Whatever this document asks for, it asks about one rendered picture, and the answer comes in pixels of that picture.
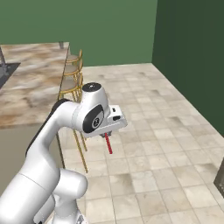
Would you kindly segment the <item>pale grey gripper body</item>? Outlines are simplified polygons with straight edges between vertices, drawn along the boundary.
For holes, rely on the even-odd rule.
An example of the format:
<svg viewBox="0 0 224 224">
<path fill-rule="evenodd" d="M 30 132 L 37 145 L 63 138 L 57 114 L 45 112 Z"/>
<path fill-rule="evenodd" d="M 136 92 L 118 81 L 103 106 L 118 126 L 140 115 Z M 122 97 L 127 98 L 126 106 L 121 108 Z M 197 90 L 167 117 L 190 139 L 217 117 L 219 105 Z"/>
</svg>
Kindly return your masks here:
<svg viewBox="0 0 224 224">
<path fill-rule="evenodd" d="M 83 133 L 84 137 L 95 137 L 97 135 L 103 135 L 104 133 L 111 132 L 113 130 L 119 130 L 128 125 L 126 118 L 123 115 L 109 116 L 104 119 L 101 125 L 91 133 Z"/>
</svg>

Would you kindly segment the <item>red straw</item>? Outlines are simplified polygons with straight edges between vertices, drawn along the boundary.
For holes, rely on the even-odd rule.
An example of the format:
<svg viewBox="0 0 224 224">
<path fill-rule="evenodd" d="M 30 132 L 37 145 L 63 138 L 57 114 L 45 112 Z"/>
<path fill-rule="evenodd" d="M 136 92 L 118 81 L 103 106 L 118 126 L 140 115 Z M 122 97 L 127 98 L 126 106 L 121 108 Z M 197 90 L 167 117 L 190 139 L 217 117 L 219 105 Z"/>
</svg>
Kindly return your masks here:
<svg viewBox="0 0 224 224">
<path fill-rule="evenodd" d="M 112 151 L 112 148 L 111 148 L 111 145 L 110 145 L 110 141 L 109 141 L 109 136 L 108 136 L 107 133 L 105 133 L 105 139 L 106 139 L 107 146 L 108 146 L 108 152 L 109 152 L 109 154 L 112 154 L 113 151 Z"/>
</svg>

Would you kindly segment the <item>dark sink basin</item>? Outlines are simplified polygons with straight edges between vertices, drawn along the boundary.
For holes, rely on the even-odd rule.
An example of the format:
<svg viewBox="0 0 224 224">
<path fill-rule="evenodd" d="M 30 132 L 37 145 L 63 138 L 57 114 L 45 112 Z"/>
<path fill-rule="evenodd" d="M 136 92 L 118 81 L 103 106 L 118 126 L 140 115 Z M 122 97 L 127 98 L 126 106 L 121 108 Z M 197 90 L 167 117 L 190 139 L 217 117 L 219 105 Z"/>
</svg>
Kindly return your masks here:
<svg viewBox="0 0 224 224">
<path fill-rule="evenodd" d="M 5 65 L 0 64 L 0 88 L 7 82 L 12 74 L 18 69 L 20 63 L 6 63 Z"/>
</svg>

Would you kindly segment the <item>gold bar stool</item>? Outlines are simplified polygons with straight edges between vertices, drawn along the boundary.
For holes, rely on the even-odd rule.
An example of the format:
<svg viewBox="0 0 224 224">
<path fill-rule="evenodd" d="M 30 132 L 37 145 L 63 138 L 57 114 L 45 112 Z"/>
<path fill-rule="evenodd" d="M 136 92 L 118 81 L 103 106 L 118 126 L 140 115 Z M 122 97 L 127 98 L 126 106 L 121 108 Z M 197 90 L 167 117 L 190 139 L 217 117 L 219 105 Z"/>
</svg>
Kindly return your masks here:
<svg viewBox="0 0 224 224">
<path fill-rule="evenodd" d="M 62 78 L 61 87 L 59 90 L 59 99 L 63 99 L 65 95 L 71 94 L 74 102 L 80 102 L 82 82 L 83 77 L 81 73 L 75 76 L 64 76 Z M 88 167 L 82 152 L 80 140 L 78 138 L 76 130 L 73 130 L 73 135 L 80 153 L 81 162 L 83 163 L 85 172 L 88 172 Z"/>
<path fill-rule="evenodd" d="M 63 78 L 66 81 L 74 80 L 78 85 L 80 85 L 82 82 L 82 67 L 82 61 L 80 61 L 77 65 L 66 65 L 63 73 Z"/>
<path fill-rule="evenodd" d="M 68 54 L 66 57 L 66 63 L 77 66 L 78 62 L 82 59 L 82 50 L 78 54 Z"/>
</svg>

